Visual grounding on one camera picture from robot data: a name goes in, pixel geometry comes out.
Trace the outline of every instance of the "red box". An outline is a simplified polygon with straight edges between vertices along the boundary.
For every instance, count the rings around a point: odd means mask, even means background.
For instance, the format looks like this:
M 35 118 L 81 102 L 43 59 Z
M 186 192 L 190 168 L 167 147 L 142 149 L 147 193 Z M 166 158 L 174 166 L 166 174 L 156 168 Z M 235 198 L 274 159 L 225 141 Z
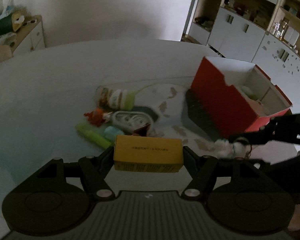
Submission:
M 234 59 L 204 57 L 191 90 L 224 138 L 257 131 L 271 117 L 284 115 L 292 106 L 263 70 Z

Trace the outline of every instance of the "round table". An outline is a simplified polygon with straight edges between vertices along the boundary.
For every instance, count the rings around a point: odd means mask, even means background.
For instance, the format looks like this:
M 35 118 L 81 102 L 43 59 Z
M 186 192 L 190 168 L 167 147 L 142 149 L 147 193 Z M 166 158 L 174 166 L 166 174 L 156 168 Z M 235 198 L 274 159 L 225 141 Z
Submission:
M 109 40 L 66 44 L 0 63 L 0 236 L 5 195 L 52 158 L 75 162 L 102 151 L 80 138 L 74 126 L 94 109 L 99 85 L 171 82 L 189 87 L 206 46 L 162 40 Z M 110 171 L 114 190 L 181 190 L 191 177 L 178 173 Z

